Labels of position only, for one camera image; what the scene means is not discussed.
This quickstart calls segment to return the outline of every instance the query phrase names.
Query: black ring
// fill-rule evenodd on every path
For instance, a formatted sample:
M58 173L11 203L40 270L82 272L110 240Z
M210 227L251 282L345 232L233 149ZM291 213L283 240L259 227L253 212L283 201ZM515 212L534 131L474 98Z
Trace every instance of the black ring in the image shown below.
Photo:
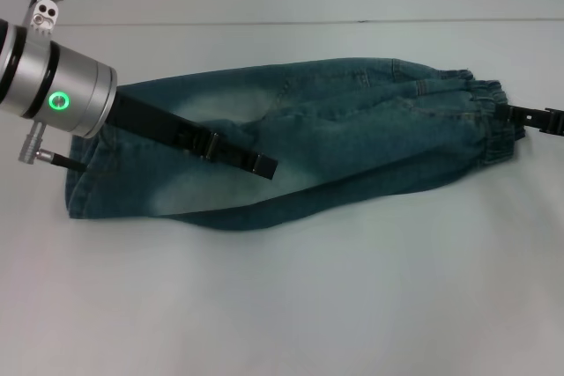
M11 81L14 79L14 75L16 75L16 71L18 70L19 59L21 59L21 56L24 53L24 47L26 46L26 37L27 29L23 26L17 26L16 40L14 41L14 48L11 50L10 61L8 62L8 66L6 66L6 70L4 71L4 76L0 81L0 103L4 101L6 94L8 94Z
M6 35L8 35L9 26L10 24L0 19L0 53L2 53L2 49L4 48L4 43L6 42Z
M22 118L32 119L40 111L41 106L43 106L43 102L45 101L45 98L49 93L49 89L53 84L53 78L55 78L56 69L59 66L60 57L61 49L59 48L59 45L54 41L51 41L51 54L49 56L47 69L45 70L45 74L43 75L43 81L41 82L39 90L37 91L37 94L35 95L31 106L24 114L22 114Z

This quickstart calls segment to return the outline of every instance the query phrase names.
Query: green led light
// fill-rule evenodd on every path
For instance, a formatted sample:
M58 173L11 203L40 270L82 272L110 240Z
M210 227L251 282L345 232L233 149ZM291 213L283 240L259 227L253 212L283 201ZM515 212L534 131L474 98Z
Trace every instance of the green led light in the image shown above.
M66 92L54 92L49 97L49 105L55 110L64 110L71 104Z

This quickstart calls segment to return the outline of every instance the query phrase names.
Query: silver cylinder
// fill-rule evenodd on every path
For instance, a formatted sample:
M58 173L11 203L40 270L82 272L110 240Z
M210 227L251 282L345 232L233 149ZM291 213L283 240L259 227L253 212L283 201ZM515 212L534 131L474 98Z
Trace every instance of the silver cylinder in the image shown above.
M94 136L114 102L117 74L103 63L60 49L53 83L34 119L76 136Z
M37 152L41 147L43 141L43 133L45 132L45 125L40 122L34 122L32 130L27 134L24 145L19 153L19 161L32 165Z
M37 153L35 153L35 158L41 162L53 163L55 154L52 151L40 149Z

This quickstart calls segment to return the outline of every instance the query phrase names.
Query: faded denim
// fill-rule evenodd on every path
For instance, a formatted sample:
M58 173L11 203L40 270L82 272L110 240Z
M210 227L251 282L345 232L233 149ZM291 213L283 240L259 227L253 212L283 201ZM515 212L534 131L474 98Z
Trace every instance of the faded denim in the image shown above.
M493 118L500 83L468 70L338 59L225 70L120 91L279 160L273 181L104 126L75 137L71 217L169 217L253 230L383 195L437 188L510 159L524 135Z

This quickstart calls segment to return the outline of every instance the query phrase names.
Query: jeans seam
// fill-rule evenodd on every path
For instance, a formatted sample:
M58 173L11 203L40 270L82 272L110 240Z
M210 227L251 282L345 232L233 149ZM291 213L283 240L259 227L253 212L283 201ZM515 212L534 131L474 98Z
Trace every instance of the jeans seam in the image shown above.
M399 72L399 61L398 59L391 60L391 76L394 79L394 83L397 82L397 73Z
M477 112L446 112L439 109L426 109L422 107L416 107L412 101L401 97L397 97L395 98L395 100L397 100L397 102L401 107L429 117L450 118L456 120L471 121L471 120L475 120L478 115Z
M318 74L314 74L313 76L306 75L303 77L292 77L292 78L287 77L283 89L280 91L277 98L272 102L272 106L268 109L268 111L264 114L264 116L259 121L264 119L271 111L276 110L281 106L282 99L289 93L292 83L295 83L296 81L300 81L300 82L310 81L313 80L316 75ZM372 86L368 79L368 74L366 69L347 70L345 72L336 72L332 74L323 75L324 78L328 78L328 79L348 77L348 76L359 79L360 86L362 88L370 88Z
M417 81L417 93L415 94L417 97L424 96L427 93L427 86L425 84L425 80L419 79Z
M282 99L286 96L289 89L290 89L290 80L289 78L286 78L284 81L284 85L282 85L282 89L278 91L276 97L274 98L268 109L266 109L266 112L264 112L263 116L257 119L258 122L264 121L264 119L266 119L266 117L269 114L280 108L280 105L282 104Z
M114 145L117 145L117 130L116 129L112 129L112 130L113 130L112 132L114 133L114 136L112 137L113 138L112 141L114 142ZM113 158L114 158L113 155L108 154L108 157L106 158L106 160L104 160L104 166L103 166L104 169L108 168L108 164L110 160L112 160ZM92 200L94 189L98 185L98 182L100 182L100 177L101 177L101 173L93 177L91 187L88 190L88 195L86 196L85 203L82 208L82 212L80 214L82 218L86 218L86 209L88 208L88 205L90 205L90 201Z

